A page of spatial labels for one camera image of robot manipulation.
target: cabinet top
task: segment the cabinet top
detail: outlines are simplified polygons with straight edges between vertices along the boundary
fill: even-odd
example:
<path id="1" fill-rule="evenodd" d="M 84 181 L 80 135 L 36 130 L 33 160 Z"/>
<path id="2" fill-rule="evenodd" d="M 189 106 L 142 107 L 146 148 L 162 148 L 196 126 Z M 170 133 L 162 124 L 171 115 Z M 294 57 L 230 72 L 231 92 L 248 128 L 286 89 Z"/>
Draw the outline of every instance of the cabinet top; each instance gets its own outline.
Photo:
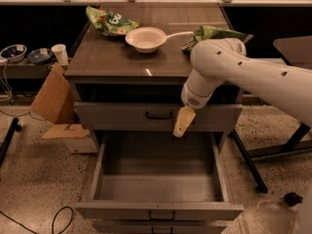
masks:
<path id="1" fill-rule="evenodd" d="M 218 5 L 161 4 L 109 7 L 104 10 L 118 13 L 139 26 L 157 27 L 167 35 L 190 32 L 201 25 L 228 28 Z M 189 55 L 181 48 L 192 34 L 176 35 L 155 53 L 140 54 L 128 46 L 125 37 L 107 37 L 90 26 L 65 76 L 70 77 L 187 77 L 192 70 Z"/>

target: crumpled bag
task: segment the crumpled bag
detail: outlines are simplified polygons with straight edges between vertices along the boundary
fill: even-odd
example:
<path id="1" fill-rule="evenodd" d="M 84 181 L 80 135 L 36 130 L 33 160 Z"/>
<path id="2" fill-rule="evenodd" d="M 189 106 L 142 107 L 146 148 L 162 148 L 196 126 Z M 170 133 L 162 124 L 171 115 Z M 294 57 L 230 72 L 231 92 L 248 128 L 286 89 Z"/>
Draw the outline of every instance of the crumpled bag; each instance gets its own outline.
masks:
<path id="1" fill-rule="evenodd" d="M 138 27 L 138 21 L 130 20 L 119 14 L 88 6 L 86 15 L 90 24 L 106 36 L 127 35 Z"/>
<path id="2" fill-rule="evenodd" d="M 253 36 L 251 34 L 245 34 L 231 29 L 202 25 L 198 29 L 194 30 L 192 39 L 181 49 L 186 53 L 190 53 L 193 47 L 200 41 L 222 38 L 238 38 L 242 42 L 247 43 L 253 38 Z"/>

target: speckled floor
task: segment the speckled floor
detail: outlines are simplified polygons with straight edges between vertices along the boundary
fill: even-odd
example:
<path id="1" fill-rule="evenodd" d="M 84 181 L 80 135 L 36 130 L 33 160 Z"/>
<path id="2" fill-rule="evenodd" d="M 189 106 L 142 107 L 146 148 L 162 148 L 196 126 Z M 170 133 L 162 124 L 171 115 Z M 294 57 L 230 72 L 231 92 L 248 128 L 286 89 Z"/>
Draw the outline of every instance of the speckled floor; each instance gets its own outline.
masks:
<path id="1" fill-rule="evenodd" d="M 15 133 L 0 168 L 0 211 L 36 233 L 51 233 L 53 217 L 64 206 L 88 199 L 96 154 L 70 154 L 60 139 L 42 139 L 51 124 L 30 113 L 29 105 L 0 106 L 0 141 L 12 117 L 19 116 L 22 131 Z M 292 117 L 270 105 L 245 105 L 236 130 L 247 149 L 281 144 L 298 127 Z M 244 212 L 224 234 L 287 234 L 301 205 L 288 207 L 283 200 L 294 191 L 303 195 L 312 183 L 312 152 L 254 160 L 269 192 L 257 193 L 233 139 L 221 151 L 230 201 L 242 204 Z M 55 223 L 60 232 L 70 217 L 63 211 Z M 30 233 L 0 215 L 1 234 Z M 64 233 L 96 233 L 92 221 L 75 213 Z"/>

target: cardboard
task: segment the cardboard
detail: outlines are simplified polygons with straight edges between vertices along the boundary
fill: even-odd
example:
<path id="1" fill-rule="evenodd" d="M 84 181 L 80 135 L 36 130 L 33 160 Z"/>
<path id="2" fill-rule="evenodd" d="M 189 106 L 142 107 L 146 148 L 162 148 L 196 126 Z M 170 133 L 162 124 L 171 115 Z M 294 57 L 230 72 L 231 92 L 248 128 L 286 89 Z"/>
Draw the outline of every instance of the cardboard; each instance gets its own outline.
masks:
<path id="1" fill-rule="evenodd" d="M 98 153 L 89 130 L 80 124 L 53 125 L 42 138 L 61 138 L 71 153 Z"/>
<path id="2" fill-rule="evenodd" d="M 63 73 L 64 69 L 55 63 L 31 104 L 32 111 L 53 124 L 73 124 L 78 119 L 74 111 L 75 98 Z"/>

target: small white bowl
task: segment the small white bowl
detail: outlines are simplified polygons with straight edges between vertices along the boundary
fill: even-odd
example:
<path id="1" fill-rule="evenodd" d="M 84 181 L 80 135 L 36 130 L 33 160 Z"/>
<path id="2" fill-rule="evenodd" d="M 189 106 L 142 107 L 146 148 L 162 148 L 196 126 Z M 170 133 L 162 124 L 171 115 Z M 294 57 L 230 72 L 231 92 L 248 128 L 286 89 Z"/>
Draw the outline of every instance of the small white bowl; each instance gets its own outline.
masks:
<path id="1" fill-rule="evenodd" d="M 130 31 L 126 36 L 126 42 L 143 54 L 157 51 L 166 41 L 166 33 L 155 27 L 139 27 Z"/>
<path id="2" fill-rule="evenodd" d="M 26 51 L 26 46 L 23 44 L 16 44 L 3 49 L 0 56 L 1 58 L 7 59 L 11 62 L 19 62 L 24 59 Z"/>

